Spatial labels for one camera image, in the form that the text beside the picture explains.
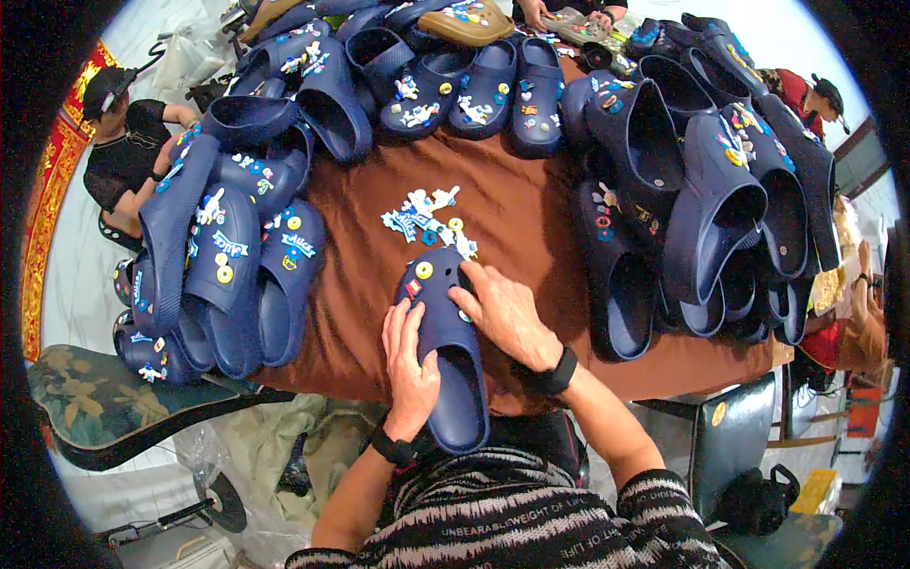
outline blue flower charm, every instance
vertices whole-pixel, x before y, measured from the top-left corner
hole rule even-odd
[[[436,231],[427,229],[423,232],[423,237],[420,238],[420,240],[423,241],[423,244],[427,247],[432,247],[433,245],[436,245],[436,239],[438,238],[439,236],[436,234]]]

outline black shirt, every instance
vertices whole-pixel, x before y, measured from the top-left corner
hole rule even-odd
[[[152,173],[161,147],[171,136],[164,114],[161,101],[134,101],[126,110],[126,134],[92,148],[83,181],[102,209],[113,212],[120,198],[128,191],[139,191]]]

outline brown tablecloth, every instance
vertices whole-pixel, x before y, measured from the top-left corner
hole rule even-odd
[[[566,81],[580,77],[562,59]],[[303,349],[287,366],[255,379],[267,386],[341,399],[390,401],[380,334],[406,264],[426,246],[407,243],[380,216],[400,208],[417,188],[460,186],[454,207],[436,218],[464,221],[478,243],[478,261],[534,290],[543,322],[621,399],[639,400],[706,391],[751,381],[772,367],[772,345],[745,347],[667,335],[639,360],[610,364],[592,354],[584,261],[572,235],[570,160],[522,160],[499,136],[473,142],[442,129],[405,146],[379,146],[362,164],[343,167],[322,158],[308,183],[308,200],[328,231],[325,266],[314,285]],[[541,412],[549,403],[521,394],[509,363],[481,344],[490,410]]]

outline striped sweater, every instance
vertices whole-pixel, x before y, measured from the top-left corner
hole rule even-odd
[[[305,549],[286,568],[721,566],[670,471],[630,480],[615,515],[562,469],[526,452],[485,448],[397,483],[390,497],[390,523],[359,554]]]

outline black wristband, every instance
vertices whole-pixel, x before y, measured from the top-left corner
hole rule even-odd
[[[521,374],[520,379],[528,388],[540,395],[559,395],[569,387],[569,381],[572,374],[575,373],[576,366],[578,366],[578,358],[575,356],[575,352],[569,346],[563,346],[562,357],[555,368],[541,373],[527,370]]]

